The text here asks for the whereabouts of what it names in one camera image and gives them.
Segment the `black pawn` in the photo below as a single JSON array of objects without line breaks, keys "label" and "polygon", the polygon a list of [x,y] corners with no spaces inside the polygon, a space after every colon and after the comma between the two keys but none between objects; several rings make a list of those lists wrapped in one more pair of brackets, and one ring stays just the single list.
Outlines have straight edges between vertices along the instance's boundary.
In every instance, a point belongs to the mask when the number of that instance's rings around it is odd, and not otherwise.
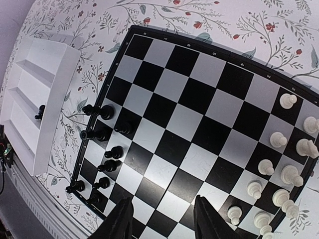
[{"label": "black pawn", "polygon": [[85,200],[85,204],[99,203],[101,200],[101,196],[97,193],[94,193],[89,199]]},{"label": "black pawn", "polygon": [[87,105],[82,108],[82,111],[87,116],[101,116],[104,120],[109,120],[114,116],[114,108],[110,105],[103,106],[102,108]]},{"label": "black pawn", "polygon": [[67,193],[73,193],[74,191],[82,192],[85,189],[83,181],[75,181],[70,186],[66,187],[65,190]]},{"label": "black pawn", "polygon": [[111,151],[106,151],[104,156],[106,158],[119,159],[123,156],[123,148],[121,146],[113,147]]},{"label": "black pawn", "polygon": [[122,134],[130,134],[133,132],[133,126],[128,122],[123,122],[115,125],[114,130],[115,132],[119,132]]},{"label": "black pawn", "polygon": [[104,178],[100,178],[98,183],[94,183],[92,185],[92,188],[94,188],[94,189],[104,188],[105,189],[105,188],[107,188],[109,186],[110,186],[109,178],[104,177]]},{"label": "black pawn", "polygon": [[117,168],[117,164],[115,160],[107,160],[104,162],[104,164],[101,164],[98,166],[98,171],[103,172],[103,171],[107,171],[107,172],[113,172],[115,171]]}]

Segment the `white pawn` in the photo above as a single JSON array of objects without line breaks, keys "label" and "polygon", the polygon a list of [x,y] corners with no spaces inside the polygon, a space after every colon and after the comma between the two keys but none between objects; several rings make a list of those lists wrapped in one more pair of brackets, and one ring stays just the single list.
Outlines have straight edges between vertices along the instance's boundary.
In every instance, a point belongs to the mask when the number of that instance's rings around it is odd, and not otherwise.
[{"label": "white pawn", "polygon": [[307,133],[316,133],[319,130],[319,119],[309,116],[304,121],[304,130]]},{"label": "white pawn", "polygon": [[304,179],[298,174],[295,166],[288,165],[281,171],[281,180],[286,184],[293,184],[296,187],[301,187],[304,184]]},{"label": "white pawn", "polygon": [[268,159],[263,159],[258,164],[258,171],[263,175],[273,175],[274,167],[273,163]]},{"label": "white pawn", "polygon": [[297,102],[297,96],[285,93],[280,97],[279,102],[282,108],[288,110]]},{"label": "white pawn", "polygon": [[270,221],[270,215],[266,212],[260,212],[254,217],[254,225],[257,228],[260,228],[259,232],[263,236],[263,239],[274,238],[274,234],[271,232],[273,229],[269,225]]},{"label": "white pawn", "polygon": [[287,138],[280,132],[275,132],[270,136],[270,144],[275,148],[280,148],[287,144]]},{"label": "white pawn", "polygon": [[247,186],[248,195],[253,197],[254,199],[261,198],[261,190],[262,190],[262,186],[259,182],[251,182]]},{"label": "white pawn", "polygon": [[228,209],[228,212],[227,212],[227,216],[229,217],[232,225],[239,224],[240,222],[239,218],[241,217],[242,214],[243,212],[241,211],[239,207],[231,207],[230,209]]}]

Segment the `chessboard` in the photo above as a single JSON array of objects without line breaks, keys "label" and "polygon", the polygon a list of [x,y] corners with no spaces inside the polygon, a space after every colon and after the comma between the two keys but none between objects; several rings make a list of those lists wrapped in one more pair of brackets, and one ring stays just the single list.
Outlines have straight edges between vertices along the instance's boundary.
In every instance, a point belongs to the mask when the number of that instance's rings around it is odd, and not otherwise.
[{"label": "chessboard", "polygon": [[[290,109],[281,106],[283,94],[297,97]],[[82,181],[84,188],[73,193],[103,219],[131,197],[138,239],[195,238],[196,195],[205,196],[243,238],[261,238],[254,216],[267,212],[275,230],[285,214],[273,194],[285,189],[295,201],[303,189],[281,180],[283,168],[296,167],[305,185],[317,160],[296,151],[300,139],[318,145],[318,132],[303,128],[307,117],[319,118],[316,93],[251,59],[185,36],[132,26],[95,107],[107,105],[114,110],[110,119],[90,116],[86,131],[103,129],[106,138],[82,141],[71,184]],[[114,130],[125,122],[131,130]],[[274,132],[287,143],[273,147]],[[116,146],[123,152],[112,159],[115,170],[98,170]],[[263,159],[272,163],[272,175],[260,173]],[[109,179],[108,187],[92,187],[101,178]],[[247,193],[253,181],[262,186],[259,199]],[[91,200],[96,195],[98,202]],[[237,225],[227,216],[232,206],[242,210]]]}]

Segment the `floral wallpaper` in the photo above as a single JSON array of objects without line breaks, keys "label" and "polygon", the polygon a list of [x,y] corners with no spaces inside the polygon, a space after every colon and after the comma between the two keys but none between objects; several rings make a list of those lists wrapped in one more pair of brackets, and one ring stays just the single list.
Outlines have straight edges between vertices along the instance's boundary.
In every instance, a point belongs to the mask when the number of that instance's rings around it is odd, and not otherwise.
[{"label": "floral wallpaper", "polygon": [[[72,194],[69,185],[88,121],[81,109],[93,104],[132,24],[190,34],[242,52],[248,58],[300,79],[319,92],[319,2],[316,0],[36,0],[15,43],[0,94],[24,36],[64,42],[81,58],[64,99],[48,172],[37,179],[71,217],[93,232],[102,222]],[[296,219],[284,219],[276,238],[319,234],[319,166],[297,204]]]}]

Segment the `white shelf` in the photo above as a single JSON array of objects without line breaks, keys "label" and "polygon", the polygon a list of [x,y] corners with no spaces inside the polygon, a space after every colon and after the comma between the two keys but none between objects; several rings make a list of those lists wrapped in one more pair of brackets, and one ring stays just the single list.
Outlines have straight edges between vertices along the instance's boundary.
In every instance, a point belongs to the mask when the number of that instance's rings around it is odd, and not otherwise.
[{"label": "white shelf", "polygon": [[[48,168],[64,97],[81,53],[64,44],[24,38],[4,95],[0,123],[31,176]],[[42,120],[36,120],[45,106]]]}]

